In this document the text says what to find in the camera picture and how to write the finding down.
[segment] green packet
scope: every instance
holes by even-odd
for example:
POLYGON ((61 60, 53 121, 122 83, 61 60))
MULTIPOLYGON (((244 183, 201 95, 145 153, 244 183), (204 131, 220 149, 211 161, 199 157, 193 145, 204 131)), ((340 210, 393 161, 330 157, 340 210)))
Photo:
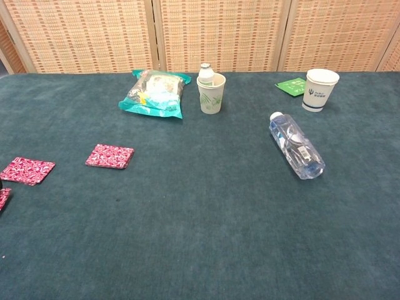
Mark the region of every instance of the green packet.
POLYGON ((118 106, 124 111, 156 117, 182 119, 181 94, 191 77, 175 72, 134 70, 137 83, 118 106))
POLYGON ((276 87, 294 97, 304 94, 306 81, 303 78, 291 79, 275 84, 276 87))

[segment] plastic water bottle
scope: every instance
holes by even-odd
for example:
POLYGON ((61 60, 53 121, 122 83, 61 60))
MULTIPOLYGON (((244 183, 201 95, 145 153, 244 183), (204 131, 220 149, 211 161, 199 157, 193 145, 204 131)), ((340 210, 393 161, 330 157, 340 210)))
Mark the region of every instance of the plastic water bottle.
POLYGON ((212 86, 214 84, 214 71, 207 62, 200 65, 199 82, 205 86, 212 86))
POLYGON ((294 119, 277 111, 269 120, 269 130, 294 172, 301 179, 313 179, 321 175, 325 162, 294 119))

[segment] cup with green design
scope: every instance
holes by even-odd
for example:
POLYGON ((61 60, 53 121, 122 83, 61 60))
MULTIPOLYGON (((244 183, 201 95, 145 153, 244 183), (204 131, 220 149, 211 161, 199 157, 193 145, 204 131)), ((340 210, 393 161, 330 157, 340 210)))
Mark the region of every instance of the cup with green design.
POLYGON ((202 84, 199 82, 199 78, 197 78, 197 85, 200 92, 200 107, 203 113, 216 114, 221 110, 225 81, 225 76, 219 73, 214 74, 212 86, 202 84))

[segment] white bottle cap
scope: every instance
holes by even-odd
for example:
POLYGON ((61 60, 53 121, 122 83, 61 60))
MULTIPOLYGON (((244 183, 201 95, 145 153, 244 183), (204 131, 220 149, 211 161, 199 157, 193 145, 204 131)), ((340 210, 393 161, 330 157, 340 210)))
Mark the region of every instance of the white bottle cap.
POLYGON ((272 120, 275 119, 276 117, 282 116, 282 115, 283 115, 283 113, 281 113, 280 111, 276 111, 276 112, 274 112, 274 113, 271 115, 271 117, 269 117, 269 120, 272 121, 272 120))
POLYGON ((328 69, 311 69, 307 72, 307 79, 317 84, 331 86, 339 81, 339 74, 328 69))

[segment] green card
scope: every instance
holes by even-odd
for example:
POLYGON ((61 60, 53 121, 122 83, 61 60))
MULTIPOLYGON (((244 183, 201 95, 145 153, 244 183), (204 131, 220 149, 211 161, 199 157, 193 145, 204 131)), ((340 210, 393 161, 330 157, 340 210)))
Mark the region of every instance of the green card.
POLYGON ((306 81, 302 78, 296 78, 275 84, 282 91, 287 92, 289 95, 298 96, 304 94, 306 81))

